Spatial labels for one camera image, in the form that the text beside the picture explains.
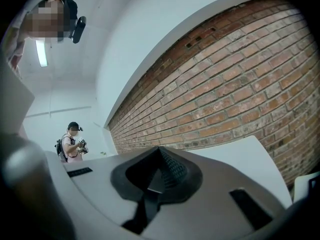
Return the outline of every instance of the ceiling light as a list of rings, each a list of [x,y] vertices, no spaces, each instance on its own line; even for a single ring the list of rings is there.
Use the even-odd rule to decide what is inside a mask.
[[[36,51],[38,52],[38,58],[41,67],[47,67],[48,61],[46,57],[46,49],[45,49],[45,42],[44,41],[35,41]]]

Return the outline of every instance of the black slot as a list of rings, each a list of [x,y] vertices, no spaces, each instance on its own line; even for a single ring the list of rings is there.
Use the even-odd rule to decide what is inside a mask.
[[[230,195],[255,230],[264,227],[272,221],[272,218],[248,195],[244,189],[233,190],[230,192]]]
[[[72,170],[72,171],[68,171],[68,175],[70,178],[75,177],[75,176],[79,176],[82,174],[87,174],[92,172],[92,170],[89,167],[86,168],[82,168],[82,169],[78,169],[78,170]]]

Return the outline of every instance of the white ceiling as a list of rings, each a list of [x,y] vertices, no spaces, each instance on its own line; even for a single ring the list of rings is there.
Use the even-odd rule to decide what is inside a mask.
[[[26,9],[39,1],[28,1]],[[46,44],[48,67],[40,67],[36,42],[28,39],[19,63],[24,81],[95,81],[109,33],[130,0],[74,1],[78,18],[86,16],[87,22],[80,42],[74,44],[65,38],[63,43]]]

